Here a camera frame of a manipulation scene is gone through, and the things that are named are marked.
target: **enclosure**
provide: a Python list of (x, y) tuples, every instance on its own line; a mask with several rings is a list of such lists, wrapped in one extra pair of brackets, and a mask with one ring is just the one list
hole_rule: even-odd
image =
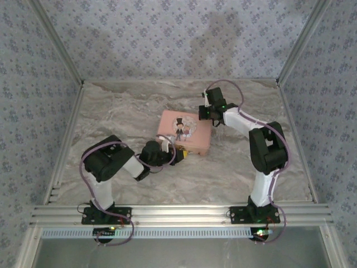
[[(116, 253), (123, 267), (273, 267), (276, 259), (287, 267), (357, 267), (354, 1), (1, 7), (4, 267), (116, 267)], [(239, 85), (244, 112), (282, 126), (291, 164), (273, 197), (287, 217), (284, 234), (262, 246), (248, 239), (262, 224), (227, 216), (247, 204), (255, 168), (249, 140), (218, 126), (205, 156), (188, 154), (142, 181), (119, 170), (112, 194), (116, 206), (131, 208), (134, 239), (97, 247), (98, 226), (81, 223), (90, 200), (79, 175), (84, 151), (116, 135), (139, 154), (156, 138), (164, 110), (197, 114), (217, 79)], [(241, 102), (232, 84), (216, 86), (227, 103)], [(273, 240), (284, 221), (269, 228)], [(115, 241), (130, 234), (116, 229)]]

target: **top hat figure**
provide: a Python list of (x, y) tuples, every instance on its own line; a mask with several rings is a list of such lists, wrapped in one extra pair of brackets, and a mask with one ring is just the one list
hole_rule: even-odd
[(177, 130), (176, 130), (176, 141), (181, 141), (181, 135), (184, 134), (184, 131), (182, 130), (184, 127), (184, 123), (182, 122), (182, 118), (177, 118)]

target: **blue floral wallpaper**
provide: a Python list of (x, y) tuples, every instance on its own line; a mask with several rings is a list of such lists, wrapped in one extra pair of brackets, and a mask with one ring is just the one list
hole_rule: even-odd
[(25, 0), (0, 1), (0, 267), (42, 204), (79, 86)]
[(83, 79), (274, 78), (316, 0), (41, 0)]
[(357, 267), (357, 3), (324, 14), (283, 89), (321, 201)]

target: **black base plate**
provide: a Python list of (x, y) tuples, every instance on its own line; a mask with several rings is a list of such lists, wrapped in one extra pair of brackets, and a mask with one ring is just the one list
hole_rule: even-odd
[(271, 224), (273, 220), (274, 223), (280, 223), (279, 211), (277, 208), (272, 207), (269, 211), (265, 211), (264, 218), (260, 221), (252, 219), (252, 216), (248, 212), (247, 207), (230, 207), (230, 222), (231, 224), (252, 224), (252, 223), (261, 223), (261, 224)]
[[(113, 207), (110, 212), (128, 216), (132, 216), (132, 208), (130, 207)], [(96, 207), (84, 208), (82, 216), (83, 225), (101, 225), (101, 224), (112, 224), (112, 225), (129, 225), (129, 221), (124, 218), (119, 218), (115, 216), (110, 216), (104, 214), (102, 211), (98, 210)]]

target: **marble surface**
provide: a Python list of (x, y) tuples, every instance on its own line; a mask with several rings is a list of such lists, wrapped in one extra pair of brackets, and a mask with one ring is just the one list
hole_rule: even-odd
[[(67, 158), (58, 204), (89, 200), (78, 164), (82, 153), (111, 134), (136, 153), (154, 139), (164, 109), (197, 113), (204, 104), (201, 92), (209, 81), (86, 83), (75, 133)], [(293, 141), (278, 89), (269, 81), (239, 80), (243, 110), (253, 117), (283, 127), (292, 151), (292, 165), (277, 181), (275, 200), (312, 200), (308, 180)], [(228, 102), (240, 103), (238, 91), (221, 82)], [(232, 128), (213, 128), (206, 156), (190, 154), (176, 166), (150, 174), (136, 182), (124, 170), (113, 177), (113, 197), (120, 204), (235, 203), (247, 201), (253, 189), (255, 169), (249, 157), (248, 139)]]

